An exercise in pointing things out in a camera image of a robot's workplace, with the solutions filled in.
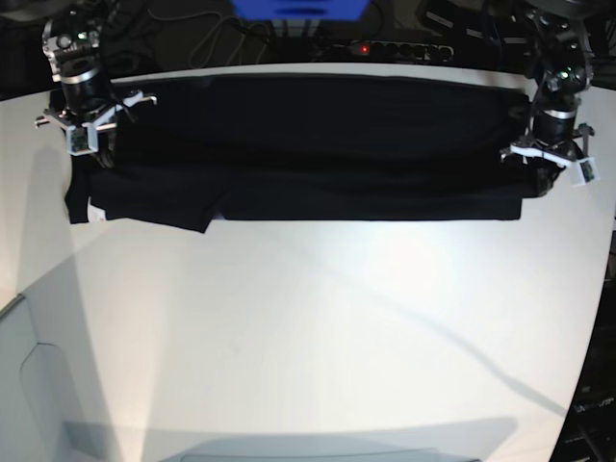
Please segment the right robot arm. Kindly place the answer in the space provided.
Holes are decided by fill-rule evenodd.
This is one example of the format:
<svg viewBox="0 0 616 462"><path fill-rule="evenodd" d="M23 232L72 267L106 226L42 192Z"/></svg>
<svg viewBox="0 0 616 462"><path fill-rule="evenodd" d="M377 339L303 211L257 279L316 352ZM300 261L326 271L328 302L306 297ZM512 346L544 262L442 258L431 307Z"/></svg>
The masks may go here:
<svg viewBox="0 0 616 462"><path fill-rule="evenodd" d="M114 166L119 115L133 119L134 106L158 103L153 93L114 90L101 45L105 25L115 13L116 5L109 1L77 1L63 16L47 21L42 51L52 80L61 85L64 104L50 105L35 119L37 128L47 124L61 128L69 155L90 156L103 168Z"/></svg>

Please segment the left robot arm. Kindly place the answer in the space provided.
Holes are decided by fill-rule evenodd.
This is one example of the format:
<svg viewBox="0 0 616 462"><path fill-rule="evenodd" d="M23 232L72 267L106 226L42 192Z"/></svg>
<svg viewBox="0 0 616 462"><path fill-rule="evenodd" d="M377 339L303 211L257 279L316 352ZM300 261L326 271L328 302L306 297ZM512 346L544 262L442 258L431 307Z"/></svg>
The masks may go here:
<svg viewBox="0 0 616 462"><path fill-rule="evenodd" d="M573 185L586 186L598 178L589 154L595 130L577 123L581 95L593 77L582 21L590 8L567 1L512 1L510 11L525 29L531 56L525 76L536 83L536 91L525 113L525 131L501 151L501 161L526 168L537 196L564 171Z"/></svg>

